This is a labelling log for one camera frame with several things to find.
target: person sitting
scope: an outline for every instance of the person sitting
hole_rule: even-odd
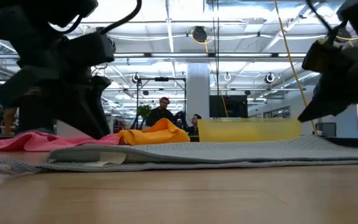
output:
[[[161,118],[167,118],[171,122],[174,120],[174,116],[171,111],[167,110],[169,105],[169,99],[167,97],[163,97],[160,99],[160,106],[158,108],[152,109],[149,117],[146,119],[146,126],[153,126],[159,121]]]
[[[201,118],[202,117],[198,114],[193,115],[191,119],[192,126],[188,127],[186,130],[189,136],[198,136],[198,120]]]

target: pink cloth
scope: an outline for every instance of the pink cloth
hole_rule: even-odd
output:
[[[100,140],[91,137],[62,138],[52,134],[37,131],[24,133],[11,139],[0,140],[0,151],[29,151],[49,152],[54,149],[80,146],[83,144],[99,144],[115,146],[119,144],[120,137],[110,134]]]

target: desk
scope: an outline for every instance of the desk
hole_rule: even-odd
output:
[[[358,166],[0,175],[0,223],[354,224]]]

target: metal frame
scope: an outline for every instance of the metal frame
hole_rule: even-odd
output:
[[[142,80],[145,80],[146,82],[142,86],[140,86],[140,81],[142,81]],[[187,91],[186,91],[187,82],[186,82],[186,78],[168,78],[168,77],[141,78],[141,77],[139,77],[136,80],[136,115],[137,116],[139,116],[138,113],[137,113],[137,109],[139,107],[139,91],[142,90],[143,87],[146,86],[149,83],[149,81],[151,81],[151,80],[156,81],[156,82],[168,82],[170,80],[173,80],[185,92],[185,107],[184,108],[185,108],[185,113],[187,112],[187,108],[186,108],[186,103],[187,103],[187,98],[186,98],[186,96],[187,96]],[[185,82],[185,87],[182,87],[178,83],[178,80],[184,81]],[[135,121],[136,129],[139,127],[138,124],[139,124],[139,121],[138,121],[138,119],[136,119],[136,121]]]

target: ceiling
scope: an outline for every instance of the ceiling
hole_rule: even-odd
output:
[[[219,10],[212,9],[212,0],[153,0],[144,1],[138,15],[123,26],[112,30],[108,35],[114,40],[116,53],[281,53],[286,54],[285,43],[281,36],[280,23],[273,1],[264,0],[219,0]],[[84,18],[78,28],[69,38],[94,32],[97,27],[106,26],[130,13],[135,8],[136,0],[99,0],[99,7],[89,17]],[[318,3],[318,12],[332,25],[339,24],[336,11],[343,1],[326,1]],[[326,29],[319,23],[315,15],[304,1],[278,1],[280,15],[286,29],[289,49],[292,53],[300,54],[295,68],[300,78],[309,80],[317,74],[301,69],[301,56],[306,53],[310,45],[317,39],[324,37]],[[198,44],[191,38],[194,26],[204,26],[208,35],[207,46]],[[355,36],[352,27],[348,31]],[[6,71],[12,74],[19,70],[16,59],[6,52],[13,50],[9,42],[0,41],[0,72],[6,77]],[[117,58],[105,69],[97,69],[95,74],[109,77],[113,83],[105,91],[104,97],[109,102],[116,102],[121,108],[121,114],[130,113],[133,109],[128,103],[133,103],[129,95],[135,91],[124,93],[117,88],[134,87],[131,80],[135,73],[143,78],[150,77],[177,77],[185,78],[189,62],[205,62],[210,64],[211,86],[216,81],[216,63],[213,58]],[[275,81],[268,85],[264,82],[267,74],[272,73]],[[261,58],[224,58],[219,61],[219,86],[221,88],[289,88],[293,84],[293,72],[288,58],[261,59]],[[149,82],[147,87],[161,86],[161,83]],[[176,91],[153,91],[143,98],[183,98],[183,91],[178,84],[166,82],[165,88],[177,88]],[[228,94],[244,94],[242,91],[227,91]],[[284,94],[285,91],[268,92],[252,91],[253,97],[272,98]],[[173,109],[180,110],[183,101],[177,100],[178,106],[171,105]]]

